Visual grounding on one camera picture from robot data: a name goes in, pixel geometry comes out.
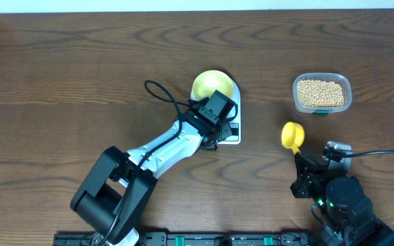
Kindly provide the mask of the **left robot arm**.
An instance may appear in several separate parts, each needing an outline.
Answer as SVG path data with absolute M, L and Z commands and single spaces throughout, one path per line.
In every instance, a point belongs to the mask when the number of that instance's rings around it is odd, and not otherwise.
M 139 148 L 106 149 L 74 194 L 70 208 L 97 232 L 97 245 L 135 245 L 135 227 L 157 185 L 173 165 L 202 149 L 216 150 L 239 133 L 241 99 L 216 90 L 190 100 L 173 125 Z

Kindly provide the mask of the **yellow measuring scoop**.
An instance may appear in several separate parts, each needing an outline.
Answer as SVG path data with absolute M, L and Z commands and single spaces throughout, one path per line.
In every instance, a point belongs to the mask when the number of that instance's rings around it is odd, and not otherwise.
M 304 128 L 300 124 L 288 122 L 284 125 L 281 133 L 281 143 L 284 148 L 297 154 L 300 152 L 300 146 L 303 144 L 304 138 Z

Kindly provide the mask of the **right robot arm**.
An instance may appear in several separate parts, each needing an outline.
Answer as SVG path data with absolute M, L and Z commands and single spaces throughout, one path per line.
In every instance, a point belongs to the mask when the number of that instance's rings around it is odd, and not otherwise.
M 297 153 L 294 162 L 291 192 L 314 201 L 311 212 L 323 225 L 310 236 L 310 245 L 394 245 L 394 230 L 374 215 L 359 180 L 347 176 L 351 158 L 330 157 L 324 165 Z

